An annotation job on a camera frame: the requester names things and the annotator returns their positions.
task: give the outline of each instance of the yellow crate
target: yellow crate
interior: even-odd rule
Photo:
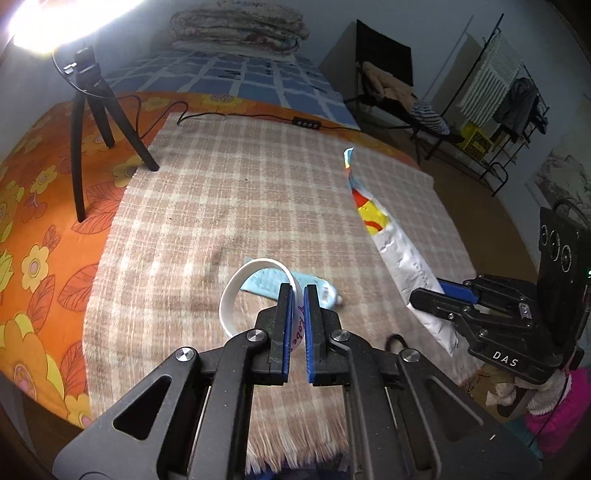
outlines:
[[[492,141],[472,122],[462,128],[462,136],[465,140],[458,147],[474,160],[482,160],[492,147]]]

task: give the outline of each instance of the clothing on chair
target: clothing on chair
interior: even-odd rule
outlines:
[[[446,121],[439,113],[433,110],[430,103],[415,102],[410,114],[425,127],[430,128],[435,133],[440,135],[449,135],[449,127]]]
[[[368,61],[363,63],[362,68],[380,98],[396,100],[403,105],[407,112],[412,110],[417,101],[413,95],[413,87]]]
[[[538,90],[534,82],[529,78],[519,78],[513,82],[492,116],[495,122],[499,122],[506,128],[513,142],[523,134],[537,96]]]
[[[367,76],[380,99],[400,102],[404,109],[419,123],[439,135],[449,135],[449,127],[439,113],[433,110],[430,103],[419,102],[413,94],[413,88],[394,75],[377,68],[373,63],[365,61],[363,73]]]

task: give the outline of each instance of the yellow flower print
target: yellow flower print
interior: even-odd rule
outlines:
[[[92,423],[92,414],[90,413],[90,399],[85,393],[77,397],[66,395],[66,408],[68,409],[68,421],[80,428],[87,428]]]
[[[44,116],[43,118],[39,119],[39,121],[31,127],[31,130],[39,130],[47,125],[47,122],[51,120],[51,115]]]
[[[246,113],[254,102],[228,95],[227,93],[216,93],[214,95],[203,95],[201,108],[206,112],[217,113]]]
[[[49,184],[57,178],[56,166],[52,165],[46,170],[42,170],[35,182],[31,186],[31,193],[36,193],[38,195],[42,194]]]
[[[55,360],[45,352],[27,315],[0,326],[0,372],[33,400],[65,419],[64,382]]]
[[[0,244],[6,241],[12,230],[12,218],[24,193],[25,189],[19,187],[14,180],[4,190],[0,190]]]
[[[150,100],[146,100],[142,103],[142,110],[146,112],[153,112],[168,106],[170,104],[169,98],[152,97]]]
[[[10,277],[12,277],[12,255],[5,250],[0,255],[0,293],[6,289]]]
[[[113,132],[115,142],[119,142],[125,138],[118,126],[111,125],[111,131]],[[109,147],[106,146],[98,129],[82,139],[82,151],[88,156],[94,155],[98,152],[106,152],[108,149]]]
[[[41,143],[41,140],[43,140],[41,137],[35,137],[35,138],[30,139],[25,144],[25,153],[29,153],[31,150],[33,150],[38,144]]]
[[[39,284],[45,279],[49,273],[48,256],[49,249],[47,247],[39,247],[39,245],[31,247],[28,256],[21,263],[24,290],[31,290],[31,293],[35,293]]]
[[[131,177],[134,176],[134,173],[141,164],[142,159],[139,157],[139,155],[134,155],[133,157],[129,158],[127,162],[116,165],[112,170],[113,175],[116,177],[115,186],[121,189],[129,185]]]

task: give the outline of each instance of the pink knitted item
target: pink knitted item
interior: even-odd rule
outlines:
[[[571,372],[572,386],[566,398],[560,402],[554,415],[537,437],[538,447],[544,456],[558,452],[569,439],[591,404],[591,369],[579,368]],[[536,435],[552,413],[525,415],[525,424]]]

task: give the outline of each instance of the painting on wall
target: painting on wall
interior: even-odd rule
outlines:
[[[566,198],[591,219],[591,99],[583,97],[571,127],[527,187],[541,206]]]

